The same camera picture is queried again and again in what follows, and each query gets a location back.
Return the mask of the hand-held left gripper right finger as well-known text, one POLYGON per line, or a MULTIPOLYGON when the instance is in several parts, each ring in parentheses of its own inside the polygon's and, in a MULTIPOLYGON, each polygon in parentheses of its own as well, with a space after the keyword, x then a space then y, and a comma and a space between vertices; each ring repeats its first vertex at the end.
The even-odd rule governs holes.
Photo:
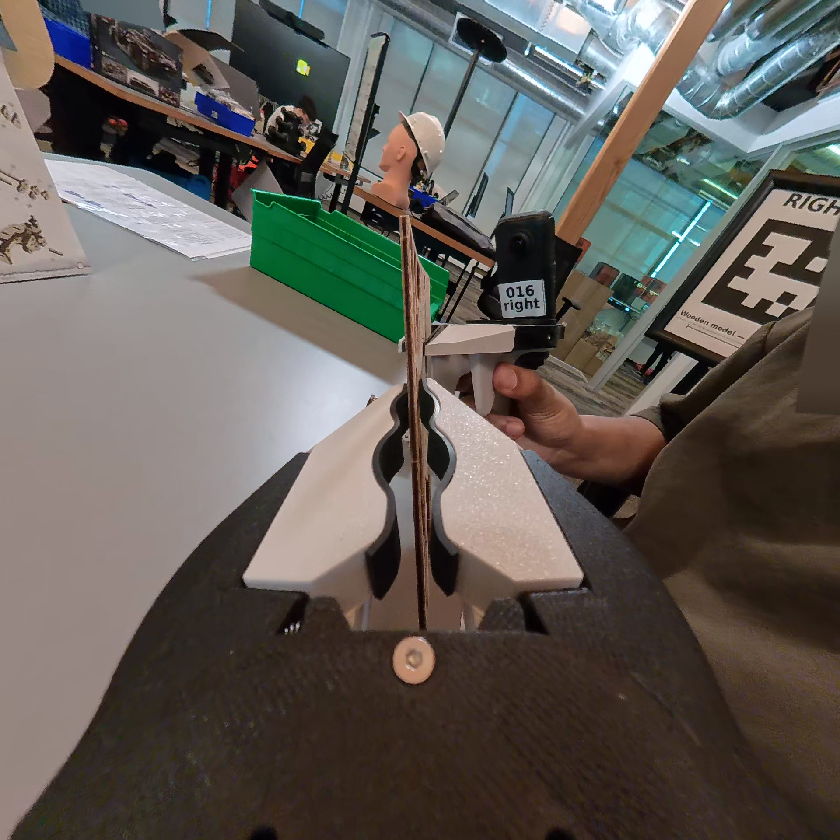
POLYGON ((477 629, 495 600, 574 591, 580 567, 523 450, 435 380, 423 381, 432 578, 477 629))

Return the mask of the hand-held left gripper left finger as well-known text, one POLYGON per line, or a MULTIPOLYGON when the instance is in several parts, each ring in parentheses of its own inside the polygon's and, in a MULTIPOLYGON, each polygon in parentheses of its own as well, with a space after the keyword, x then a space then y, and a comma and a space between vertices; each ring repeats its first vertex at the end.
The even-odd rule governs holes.
POLYGON ((285 500, 243 575, 252 590, 334 598, 354 629, 413 628, 413 514, 409 455, 389 490, 375 479, 376 446, 396 421, 395 385, 308 453, 285 500), (365 552, 382 535, 387 504, 398 527, 397 576, 381 600, 373 597, 365 552))

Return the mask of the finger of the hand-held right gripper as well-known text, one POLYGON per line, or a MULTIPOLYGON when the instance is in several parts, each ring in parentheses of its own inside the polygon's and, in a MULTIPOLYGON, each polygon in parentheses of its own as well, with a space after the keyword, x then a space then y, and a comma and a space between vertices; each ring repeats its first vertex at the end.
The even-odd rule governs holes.
POLYGON ((515 335, 510 324, 438 325, 424 345, 426 376, 455 393, 470 374, 474 394, 493 394, 498 359, 513 350, 515 335))

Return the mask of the laser-cut wooden puzzle sheet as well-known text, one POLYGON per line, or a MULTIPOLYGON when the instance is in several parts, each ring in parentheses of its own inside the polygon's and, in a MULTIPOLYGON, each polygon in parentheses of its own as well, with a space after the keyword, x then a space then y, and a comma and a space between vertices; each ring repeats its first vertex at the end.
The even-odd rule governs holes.
POLYGON ((418 625, 428 627, 431 563, 428 547, 431 529, 431 479, 427 464, 427 429, 421 412, 425 377, 424 345, 429 329, 429 279, 418 258, 412 221, 399 217, 402 260, 404 347, 406 355, 406 415, 411 456, 413 527, 417 585, 418 625))

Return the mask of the person's right forearm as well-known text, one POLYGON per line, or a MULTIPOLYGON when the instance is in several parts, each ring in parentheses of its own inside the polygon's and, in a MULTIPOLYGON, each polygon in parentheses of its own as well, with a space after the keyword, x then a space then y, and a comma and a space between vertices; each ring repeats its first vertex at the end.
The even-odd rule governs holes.
POLYGON ((545 446, 565 476, 630 488, 644 481, 666 440, 642 417, 582 415, 565 422, 545 446))

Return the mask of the grey desk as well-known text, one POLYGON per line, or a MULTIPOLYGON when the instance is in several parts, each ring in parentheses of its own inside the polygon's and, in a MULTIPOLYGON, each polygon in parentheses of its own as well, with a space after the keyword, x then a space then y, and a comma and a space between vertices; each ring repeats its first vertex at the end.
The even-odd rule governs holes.
POLYGON ((396 344, 249 265, 66 205, 86 276, 2 285, 1 834, 236 507, 405 380, 396 344))

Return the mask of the person's right hand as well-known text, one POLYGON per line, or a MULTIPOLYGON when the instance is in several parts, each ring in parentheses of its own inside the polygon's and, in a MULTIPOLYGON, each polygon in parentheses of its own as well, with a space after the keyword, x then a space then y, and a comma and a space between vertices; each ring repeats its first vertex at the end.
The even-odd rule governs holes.
POLYGON ((507 400, 507 408, 491 411, 486 420, 520 448, 562 469, 570 456, 568 445, 583 428, 570 400, 538 372, 507 362, 496 366, 493 387, 507 400))

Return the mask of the black bag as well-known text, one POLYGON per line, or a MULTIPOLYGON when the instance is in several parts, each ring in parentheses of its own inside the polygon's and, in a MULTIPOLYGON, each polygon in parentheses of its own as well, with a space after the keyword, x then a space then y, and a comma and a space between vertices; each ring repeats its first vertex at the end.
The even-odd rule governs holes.
POLYGON ((419 220, 439 233, 469 247, 485 256, 495 258, 496 249, 492 238, 484 234, 469 219, 456 213, 441 202, 425 208, 419 220))

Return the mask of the white hard hat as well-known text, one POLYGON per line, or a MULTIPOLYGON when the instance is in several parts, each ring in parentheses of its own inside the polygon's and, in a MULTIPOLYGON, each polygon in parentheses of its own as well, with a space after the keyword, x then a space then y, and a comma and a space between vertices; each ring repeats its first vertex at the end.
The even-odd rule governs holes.
POLYGON ((421 157, 423 172, 433 175, 445 154, 446 137, 441 122, 427 112, 399 112, 399 117, 421 157))

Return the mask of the mannequin head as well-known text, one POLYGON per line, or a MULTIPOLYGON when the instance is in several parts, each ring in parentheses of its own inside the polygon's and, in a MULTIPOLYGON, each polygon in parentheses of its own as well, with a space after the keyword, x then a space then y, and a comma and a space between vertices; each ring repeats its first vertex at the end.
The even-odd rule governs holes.
POLYGON ((401 120, 388 135, 379 163, 382 179, 369 192, 402 210, 410 203, 410 187, 428 178, 428 171, 407 123, 401 120))

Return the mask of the green plastic bin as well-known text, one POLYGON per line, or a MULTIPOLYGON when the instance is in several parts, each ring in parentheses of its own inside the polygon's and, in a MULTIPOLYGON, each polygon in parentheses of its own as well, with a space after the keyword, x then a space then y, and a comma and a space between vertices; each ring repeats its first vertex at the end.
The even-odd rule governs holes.
POLYGON ((387 340, 403 338, 399 242, 314 199, 253 197, 251 267, 387 340))

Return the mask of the framed marker sign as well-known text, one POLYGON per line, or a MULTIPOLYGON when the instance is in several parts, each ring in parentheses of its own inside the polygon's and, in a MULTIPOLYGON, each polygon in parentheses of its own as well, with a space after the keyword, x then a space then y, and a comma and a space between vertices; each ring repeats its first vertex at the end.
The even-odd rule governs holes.
POLYGON ((810 307, 839 215, 839 179, 772 170, 651 325, 652 340, 717 364, 759 327, 810 307))

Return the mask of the black floor lamp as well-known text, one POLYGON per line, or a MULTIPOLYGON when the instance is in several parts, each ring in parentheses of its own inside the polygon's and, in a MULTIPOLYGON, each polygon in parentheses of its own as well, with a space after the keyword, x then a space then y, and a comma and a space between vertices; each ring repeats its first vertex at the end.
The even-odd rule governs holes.
POLYGON ((459 84, 454 102, 444 124, 445 137, 448 137, 454 125, 457 112, 480 59, 483 58, 489 63, 497 65, 504 62, 508 57, 507 48, 499 35, 471 17, 458 17, 455 23, 455 32, 457 37, 469 49, 470 58, 465 75, 459 84))

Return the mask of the tall standing panel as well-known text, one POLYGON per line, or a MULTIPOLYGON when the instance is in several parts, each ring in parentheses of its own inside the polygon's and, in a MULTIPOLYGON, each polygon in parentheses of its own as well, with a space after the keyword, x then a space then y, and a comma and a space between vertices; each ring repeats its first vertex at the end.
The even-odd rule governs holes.
POLYGON ((344 158, 350 165, 350 175, 347 177, 347 185, 341 203, 343 213, 346 213, 350 208, 350 199, 359 178, 359 171, 373 121, 376 113, 378 113, 375 96, 380 84, 390 40, 387 33, 373 34, 365 53, 360 84, 343 152, 344 158))

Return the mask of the person's olive brown clothing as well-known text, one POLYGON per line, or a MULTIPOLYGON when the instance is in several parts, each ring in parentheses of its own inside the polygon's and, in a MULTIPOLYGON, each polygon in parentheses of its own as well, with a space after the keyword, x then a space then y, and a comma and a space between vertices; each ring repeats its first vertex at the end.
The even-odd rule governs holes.
POLYGON ((666 444, 626 528, 765 772, 838 838, 839 424, 798 413, 812 309, 639 417, 666 444))

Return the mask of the large black monitor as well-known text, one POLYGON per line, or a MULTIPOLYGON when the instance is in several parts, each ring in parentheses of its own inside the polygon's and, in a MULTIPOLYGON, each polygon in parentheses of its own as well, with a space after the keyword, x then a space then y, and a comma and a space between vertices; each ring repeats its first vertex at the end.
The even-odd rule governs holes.
POLYGON ((255 82, 276 105, 308 97, 325 130, 336 124, 350 58, 315 39, 313 27, 291 22, 271 2, 237 1, 228 64, 255 82))

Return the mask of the black video bar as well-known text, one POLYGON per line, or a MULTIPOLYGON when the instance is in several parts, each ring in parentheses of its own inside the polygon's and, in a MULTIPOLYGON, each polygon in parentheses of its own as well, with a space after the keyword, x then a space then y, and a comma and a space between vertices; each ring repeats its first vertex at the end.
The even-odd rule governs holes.
POLYGON ((289 27, 300 35, 310 40, 321 43, 324 37, 323 31, 305 21, 302 17, 278 5, 273 1, 259 1, 259 6, 272 18, 281 24, 289 27))

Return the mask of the small blue parts bin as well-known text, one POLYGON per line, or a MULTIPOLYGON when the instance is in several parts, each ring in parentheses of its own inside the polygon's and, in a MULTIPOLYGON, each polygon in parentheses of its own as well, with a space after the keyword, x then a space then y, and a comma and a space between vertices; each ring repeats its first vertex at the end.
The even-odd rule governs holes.
POLYGON ((218 126, 246 138, 253 136, 256 121, 251 111, 242 107, 226 93, 203 92, 196 89, 194 103, 199 114, 218 126))
POLYGON ((92 68, 89 15, 81 1, 38 1, 58 56, 79 67, 92 68))

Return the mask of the printed paper sheet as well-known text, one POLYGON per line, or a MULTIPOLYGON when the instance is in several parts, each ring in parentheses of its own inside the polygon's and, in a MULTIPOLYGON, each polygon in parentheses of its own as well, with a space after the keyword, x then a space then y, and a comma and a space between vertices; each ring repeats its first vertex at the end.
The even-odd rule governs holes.
POLYGON ((251 234, 100 164, 47 160, 67 203, 189 259, 249 252, 251 234))

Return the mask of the open cardboard box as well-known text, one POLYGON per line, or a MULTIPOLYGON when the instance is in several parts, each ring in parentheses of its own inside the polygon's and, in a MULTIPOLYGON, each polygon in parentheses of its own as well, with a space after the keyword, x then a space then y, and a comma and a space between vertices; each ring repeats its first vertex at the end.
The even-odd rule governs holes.
POLYGON ((242 49, 212 29, 171 26, 164 37, 182 50, 182 70, 186 78, 197 87, 227 89, 230 82, 225 72, 231 66, 214 52, 226 50, 234 58, 242 49))

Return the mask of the model instruction booklet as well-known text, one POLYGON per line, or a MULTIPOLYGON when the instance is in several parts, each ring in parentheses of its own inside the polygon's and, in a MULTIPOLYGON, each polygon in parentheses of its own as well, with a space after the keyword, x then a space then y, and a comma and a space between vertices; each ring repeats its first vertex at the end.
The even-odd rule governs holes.
POLYGON ((1 68, 1 282, 84 276, 88 258, 1 68))

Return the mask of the dark model kit box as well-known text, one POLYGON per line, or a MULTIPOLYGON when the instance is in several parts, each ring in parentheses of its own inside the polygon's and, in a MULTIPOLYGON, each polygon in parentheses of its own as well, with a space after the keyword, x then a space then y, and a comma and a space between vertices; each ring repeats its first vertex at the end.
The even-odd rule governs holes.
POLYGON ((102 77, 175 108, 181 105, 183 51, 155 30, 88 14, 91 66, 102 77))

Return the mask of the plywood back chair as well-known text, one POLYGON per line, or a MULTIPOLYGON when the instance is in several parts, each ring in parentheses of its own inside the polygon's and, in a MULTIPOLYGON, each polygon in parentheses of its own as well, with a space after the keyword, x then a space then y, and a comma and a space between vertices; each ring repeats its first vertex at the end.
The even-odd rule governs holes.
POLYGON ((52 78, 55 53, 37 1, 2 1, 2 21, 14 49, 3 49, 9 79, 18 89, 42 88, 52 78))

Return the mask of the wooden post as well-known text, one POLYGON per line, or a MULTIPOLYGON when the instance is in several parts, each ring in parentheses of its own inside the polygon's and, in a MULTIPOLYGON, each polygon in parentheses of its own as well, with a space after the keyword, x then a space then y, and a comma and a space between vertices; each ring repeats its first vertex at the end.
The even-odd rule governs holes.
POLYGON ((555 228, 558 238, 577 245, 669 94, 685 75, 725 5, 724 1, 687 3, 572 195, 555 228))

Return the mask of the silver ventilation duct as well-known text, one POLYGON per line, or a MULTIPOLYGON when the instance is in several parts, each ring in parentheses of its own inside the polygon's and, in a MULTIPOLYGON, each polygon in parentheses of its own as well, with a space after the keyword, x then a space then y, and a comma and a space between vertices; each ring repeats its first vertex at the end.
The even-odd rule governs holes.
POLYGON ((675 91, 713 120, 730 119, 777 92, 839 41, 838 1, 744 2, 712 30, 675 91))

